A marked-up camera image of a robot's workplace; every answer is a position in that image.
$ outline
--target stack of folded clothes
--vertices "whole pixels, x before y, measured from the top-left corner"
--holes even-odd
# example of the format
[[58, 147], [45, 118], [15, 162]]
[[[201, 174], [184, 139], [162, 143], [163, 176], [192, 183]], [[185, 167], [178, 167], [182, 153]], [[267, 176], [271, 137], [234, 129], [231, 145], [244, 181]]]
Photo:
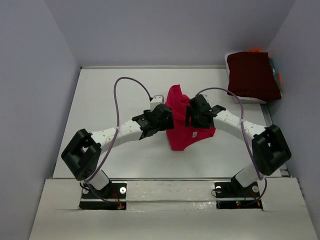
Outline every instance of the stack of folded clothes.
[[228, 90], [239, 97], [266, 103], [281, 99], [281, 92], [267, 52], [242, 51], [227, 57], [230, 70]]

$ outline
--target red cloth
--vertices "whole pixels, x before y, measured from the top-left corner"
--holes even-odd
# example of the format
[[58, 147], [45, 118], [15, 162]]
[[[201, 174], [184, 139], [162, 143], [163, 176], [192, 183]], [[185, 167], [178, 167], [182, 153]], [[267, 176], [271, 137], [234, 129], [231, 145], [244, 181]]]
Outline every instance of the red cloth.
[[173, 85], [169, 89], [165, 105], [172, 108], [174, 129], [166, 130], [166, 135], [173, 151], [183, 151], [195, 142], [213, 137], [216, 131], [214, 127], [202, 129], [185, 126], [189, 100], [187, 95], [182, 94], [180, 85]]
[[227, 63], [229, 91], [267, 103], [281, 99], [267, 52], [237, 52], [228, 56]]

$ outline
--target cable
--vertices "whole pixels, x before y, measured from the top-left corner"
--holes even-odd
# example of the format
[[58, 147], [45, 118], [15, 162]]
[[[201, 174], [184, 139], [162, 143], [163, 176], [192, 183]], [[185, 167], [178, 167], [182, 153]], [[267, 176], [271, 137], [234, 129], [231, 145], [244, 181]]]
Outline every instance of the cable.
[[255, 204], [255, 203], [257, 203], [257, 202], [259, 202], [261, 200], [261, 198], [263, 197], [263, 195], [266, 193], [266, 190], [267, 190], [268, 182], [267, 182], [266, 178], [264, 178], [264, 182], [265, 182], [264, 189], [263, 189], [262, 193], [260, 194], [260, 196], [257, 199], [255, 199], [254, 201], [252, 201], [252, 202], [250, 202], [248, 204], [241, 205], [242, 207], [250, 206], [250, 205]]
[[211, 191], [211, 195], [214, 196], [215, 198], [217, 198], [217, 196], [215, 196], [215, 195], [212, 193], [213, 191], [216, 191], [216, 189], [213, 189], [213, 190]]
[[106, 200], [106, 199], [104, 199], [103, 197], [99, 196], [99, 195], [95, 192], [94, 187], [92, 187], [91, 184], [87, 183], [87, 185], [88, 185], [90, 191], [92, 192], [92, 194], [95, 195], [96, 198], [104, 201], [106, 204], [109, 204], [109, 203], [110, 203], [108, 200]]
[[255, 194], [252, 191], [249, 191], [249, 193], [252, 195], [252, 197], [254, 198], [254, 200], [257, 200], [257, 197], [255, 196]]
[[120, 210], [120, 209], [123, 209], [124, 206], [122, 206], [122, 203], [121, 203], [121, 201], [120, 201], [120, 199], [119, 199], [119, 196], [118, 196], [118, 194], [117, 194], [117, 192], [116, 192], [116, 190], [115, 190], [114, 188], [112, 189], [111, 194], [112, 194], [113, 199], [115, 200], [115, 202], [116, 202], [116, 204], [117, 204], [117, 208], [118, 208], [119, 210]]
[[79, 182], [79, 185], [82, 189], [87, 190], [88, 192], [90, 191], [90, 189], [88, 187], [85, 187], [84, 185], [82, 185], [81, 182]]
[[249, 142], [248, 142], [248, 139], [247, 139], [247, 136], [246, 136], [246, 130], [245, 130], [244, 122], [243, 122], [243, 120], [244, 120], [244, 105], [242, 104], [240, 98], [237, 95], [235, 95], [233, 92], [231, 92], [231, 91], [229, 91], [227, 89], [221, 88], [221, 87], [208, 87], [208, 88], [205, 88], [205, 89], [201, 90], [196, 95], [199, 95], [200, 93], [202, 93], [204, 91], [207, 91], [207, 90], [222, 90], [222, 91], [225, 91], [228, 94], [231, 94], [232, 96], [234, 96], [237, 99], [237, 101], [239, 102], [240, 107], [241, 107], [241, 117], [240, 117], [241, 118], [241, 124], [240, 125], [241, 125], [241, 131], [242, 131], [244, 143], [245, 143], [246, 149], [247, 149], [247, 151], [249, 153], [250, 159], [251, 159], [251, 161], [252, 161], [252, 163], [254, 165], [256, 174], [257, 174], [259, 180], [262, 180], [263, 177], [261, 177], [261, 175], [260, 175], [260, 172], [258, 170], [258, 166], [256, 164], [256, 161], [254, 160], [254, 156], [253, 156], [253, 154], [251, 152], [250, 145], [249, 145]]
[[128, 80], [134, 81], [137, 84], [139, 84], [146, 91], [146, 94], [148, 94], [149, 99], [151, 99], [151, 95], [150, 95], [149, 91], [147, 90], [147, 88], [141, 82], [139, 82], [138, 80], [135, 80], [134, 78], [131, 78], [131, 77], [123, 76], [123, 77], [118, 78], [115, 81], [114, 86], [113, 86], [113, 97], [114, 97], [114, 104], [115, 104], [115, 111], [116, 111], [116, 127], [117, 128], [115, 129], [115, 134], [113, 136], [113, 139], [112, 139], [112, 141], [110, 143], [110, 146], [109, 146], [109, 148], [108, 148], [108, 150], [107, 150], [102, 162], [100, 163], [100, 165], [96, 168], [96, 170], [93, 172], [93, 174], [89, 177], [89, 179], [86, 182], [91, 181], [97, 175], [97, 173], [100, 171], [102, 166], [105, 164], [105, 161], [106, 161], [107, 157], [109, 156], [109, 154], [111, 152], [111, 149], [113, 148], [113, 146], [115, 144], [115, 141], [116, 141], [116, 138], [117, 138], [117, 135], [118, 135], [118, 132], [119, 132], [118, 127], [120, 126], [119, 106], [118, 106], [116, 89], [117, 89], [118, 82], [120, 80], [122, 80], [122, 79], [128, 79]]

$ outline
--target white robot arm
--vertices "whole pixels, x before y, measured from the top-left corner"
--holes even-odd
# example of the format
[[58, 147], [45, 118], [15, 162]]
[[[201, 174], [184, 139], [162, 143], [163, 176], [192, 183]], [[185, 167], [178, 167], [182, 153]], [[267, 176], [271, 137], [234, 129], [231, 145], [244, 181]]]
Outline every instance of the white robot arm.
[[[150, 110], [145, 110], [142, 115], [117, 127], [118, 135], [112, 147], [151, 137], [158, 131], [173, 129], [171, 108], [165, 106], [163, 100], [163, 96], [155, 96], [150, 102]], [[222, 106], [211, 107], [201, 94], [192, 98], [189, 103], [185, 119], [187, 127], [215, 127], [244, 140], [241, 127], [243, 122], [256, 166], [250, 163], [239, 171], [232, 177], [227, 189], [222, 191], [233, 192], [235, 195], [244, 192], [259, 179], [257, 170], [261, 177], [269, 176], [290, 159], [291, 152], [277, 126], [266, 127], [241, 120]], [[61, 157], [78, 181], [85, 181], [97, 190], [102, 190], [110, 183], [107, 175], [102, 170], [96, 171], [96, 168], [99, 156], [109, 149], [115, 133], [116, 128], [110, 128], [92, 133], [81, 129], [75, 134]]]
[[164, 105], [164, 97], [156, 95], [150, 101], [150, 110], [133, 117], [117, 128], [87, 132], [81, 129], [76, 132], [61, 154], [74, 177], [85, 181], [95, 189], [101, 190], [110, 183], [108, 176], [102, 170], [96, 170], [99, 156], [121, 144], [139, 141], [153, 136], [158, 131], [174, 128], [171, 108]]
[[233, 176], [227, 188], [220, 191], [233, 192], [235, 196], [245, 192], [259, 179], [258, 172], [260, 177], [270, 176], [291, 158], [290, 149], [278, 126], [266, 127], [242, 120], [222, 106], [211, 107], [201, 94], [192, 98], [189, 103], [190, 107], [187, 107], [186, 111], [186, 126], [215, 127], [240, 140], [245, 142], [247, 140], [252, 149], [253, 162]]

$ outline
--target white wall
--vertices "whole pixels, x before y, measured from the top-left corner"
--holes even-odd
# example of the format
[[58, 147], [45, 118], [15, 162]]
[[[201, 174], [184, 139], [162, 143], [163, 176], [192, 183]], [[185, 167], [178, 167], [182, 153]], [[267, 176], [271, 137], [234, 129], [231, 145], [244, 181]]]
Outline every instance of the white wall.
[[287, 163], [298, 177], [320, 237], [320, 1], [297, 0], [269, 47], [284, 80], [281, 101], [269, 106], [272, 120], [292, 152]]
[[0, 239], [25, 240], [79, 67], [43, 0], [2, 0], [0, 33]]
[[295, 0], [45, 0], [81, 66], [222, 65], [266, 48]]

